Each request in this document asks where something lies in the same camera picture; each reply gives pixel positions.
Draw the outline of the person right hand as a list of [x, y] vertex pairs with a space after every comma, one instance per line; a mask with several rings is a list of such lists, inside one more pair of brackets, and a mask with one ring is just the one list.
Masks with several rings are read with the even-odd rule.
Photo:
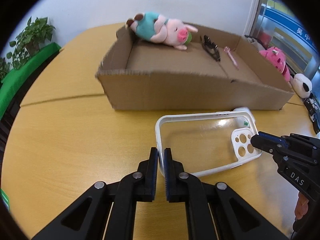
[[295, 208], [295, 217], [296, 220], [300, 220], [303, 218], [304, 215], [308, 212], [309, 206], [308, 206], [309, 200], [302, 194], [301, 192], [298, 194], [298, 200]]

